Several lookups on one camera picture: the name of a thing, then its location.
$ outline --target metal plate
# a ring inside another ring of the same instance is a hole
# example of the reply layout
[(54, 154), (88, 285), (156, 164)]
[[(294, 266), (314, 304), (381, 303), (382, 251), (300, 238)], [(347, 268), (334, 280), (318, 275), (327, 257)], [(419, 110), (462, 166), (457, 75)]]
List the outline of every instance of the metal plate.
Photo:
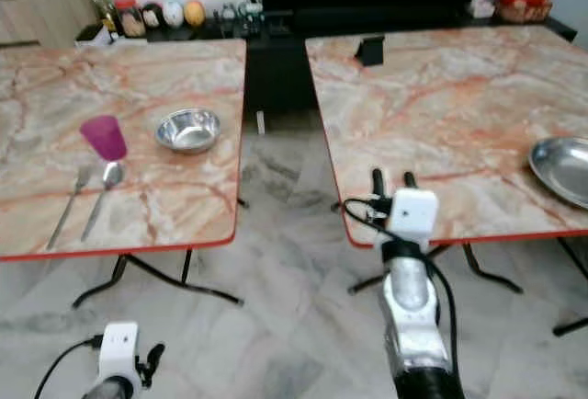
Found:
[(533, 172), (556, 194), (588, 209), (588, 140), (542, 140), (529, 153)]

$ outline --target stainless steel bowl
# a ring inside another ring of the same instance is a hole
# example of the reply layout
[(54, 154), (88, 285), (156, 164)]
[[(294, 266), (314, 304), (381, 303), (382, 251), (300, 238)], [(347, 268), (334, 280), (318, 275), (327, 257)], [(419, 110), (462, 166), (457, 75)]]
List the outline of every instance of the stainless steel bowl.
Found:
[(588, 209), (588, 140), (542, 140), (529, 153), (533, 172), (563, 199)]
[(155, 139), (161, 145), (183, 154), (209, 149), (221, 133), (216, 114), (204, 109), (180, 109), (161, 121)]

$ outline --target spoon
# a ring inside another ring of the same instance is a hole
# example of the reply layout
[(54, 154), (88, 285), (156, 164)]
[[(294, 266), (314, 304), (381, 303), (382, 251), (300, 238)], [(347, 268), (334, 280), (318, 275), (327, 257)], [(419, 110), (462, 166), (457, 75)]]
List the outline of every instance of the spoon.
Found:
[(104, 174), (102, 175), (102, 184), (104, 185), (104, 188), (96, 200), (96, 204), (92, 209), (92, 213), (90, 213), (90, 218), (88, 219), (88, 223), (84, 228), (84, 233), (82, 234), (82, 241), (85, 241), (85, 239), (90, 234), (90, 231), (94, 227), (94, 224), (96, 224), (96, 219), (100, 213), (104, 194), (120, 183), (122, 181), (123, 175), (122, 165), (120, 163), (109, 162), (107, 164), (107, 167), (104, 169)]
[(92, 173), (92, 169), (88, 166), (80, 167), (78, 169), (77, 181), (75, 182), (75, 188), (73, 189), (73, 193), (70, 196), (69, 201), (67, 202), (67, 206), (65, 206), (65, 209), (63, 210), (62, 216), (59, 219), (59, 222), (57, 223), (57, 226), (55, 227), (53, 234), (51, 235), (51, 239), (47, 243), (47, 250), (52, 249), (53, 246), (55, 245), (55, 241), (57, 241), (57, 237), (62, 232), (62, 228), (63, 228), (63, 225), (65, 224), (65, 220), (67, 220), (67, 217), (70, 214), (70, 210), (72, 208), (72, 205), (74, 204), (74, 199), (82, 191), (82, 188), (88, 184), (88, 181), (90, 181), (91, 173)]

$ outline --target jar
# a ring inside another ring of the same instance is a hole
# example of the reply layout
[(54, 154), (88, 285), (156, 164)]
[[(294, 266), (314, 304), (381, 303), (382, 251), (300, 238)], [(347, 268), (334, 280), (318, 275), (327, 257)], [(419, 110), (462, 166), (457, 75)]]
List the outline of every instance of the jar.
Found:
[(119, 13), (120, 24), (128, 38), (145, 36), (145, 24), (137, 0), (114, 0), (114, 6)]

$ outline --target fork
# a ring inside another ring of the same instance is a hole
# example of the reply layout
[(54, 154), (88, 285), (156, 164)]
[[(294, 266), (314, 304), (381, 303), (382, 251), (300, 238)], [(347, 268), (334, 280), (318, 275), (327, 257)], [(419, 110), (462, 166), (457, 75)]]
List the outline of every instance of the fork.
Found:
[(62, 217), (59, 219), (55, 230), (53, 231), (53, 235), (51, 239), (47, 243), (47, 250), (50, 250), (55, 245), (55, 241), (57, 237), (62, 232), (63, 225), (65, 224), (65, 220), (67, 220), (67, 216), (70, 214), (70, 210), (72, 205), (74, 204), (74, 199), (77, 195), (82, 191), (82, 188), (88, 184), (90, 181), (92, 169), (89, 166), (80, 167), (77, 171), (77, 180), (75, 182), (75, 188), (73, 190), (72, 195), (70, 196), (69, 201), (67, 202), (67, 206), (63, 210)]

